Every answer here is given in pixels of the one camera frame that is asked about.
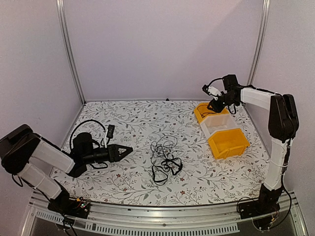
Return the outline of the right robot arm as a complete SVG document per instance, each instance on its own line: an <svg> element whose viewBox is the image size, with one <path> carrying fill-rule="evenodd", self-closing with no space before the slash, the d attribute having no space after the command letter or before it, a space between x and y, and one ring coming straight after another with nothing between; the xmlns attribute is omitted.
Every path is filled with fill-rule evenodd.
<svg viewBox="0 0 315 236"><path fill-rule="evenodd" d="M299 128L294 96L252 85L243 86L238 83L234 74L228 74L220 78L220 81L223 82L224 91L219 91L211 83L202 87L207 95L213 97L207 106L210 111L220 113L224 108L241 104L254 105L268 111L268 131L272 149L268 172L261 191L266 193L282 191L291 145Z"/></svg>

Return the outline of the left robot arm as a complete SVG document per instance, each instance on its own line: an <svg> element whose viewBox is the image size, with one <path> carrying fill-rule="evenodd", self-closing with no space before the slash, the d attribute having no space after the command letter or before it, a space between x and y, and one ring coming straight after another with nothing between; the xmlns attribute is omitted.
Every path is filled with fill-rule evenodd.
<svg viewBox="0 0 315 236"><path fill-rule="evenodd" d="M73 202L61 184L48 177L31 158L41 160L70 177L77 178L87 170L88 165L103 162L119 162L132 153L131 147L110 144L101 145L90 133L78 134L70 153L61 150L47 139L23 124L0 140L0 159L3 168L18 176L33 188L43 192L62 213L70 213Z"/></svg>

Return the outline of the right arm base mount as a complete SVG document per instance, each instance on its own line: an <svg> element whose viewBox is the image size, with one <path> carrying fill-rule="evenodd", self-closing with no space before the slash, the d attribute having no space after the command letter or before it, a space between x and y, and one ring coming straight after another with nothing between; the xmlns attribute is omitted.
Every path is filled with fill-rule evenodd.
<svg viewBox="0 0 315 236"><path fill-rule="evenodd" d="M279 216L280 205L278 203L282 189L268 190L262 186L257 200L237 203L236 209L241 219L258 217L253 220L253 225L261 231L269 230Z"/></svg>

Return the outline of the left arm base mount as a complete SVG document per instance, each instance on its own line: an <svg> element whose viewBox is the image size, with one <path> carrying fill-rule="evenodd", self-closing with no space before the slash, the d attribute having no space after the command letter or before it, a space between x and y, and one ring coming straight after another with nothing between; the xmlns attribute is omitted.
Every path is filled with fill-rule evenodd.
<svg viewBox="0 0 315 236"><path fill-rule="evenodd" d="M49 200L47 208L60 215L87 219L91 208L91 200L83 197L71 198L68 191L57 181L56 183L61 188L61 193L55 199Z"/></svg>

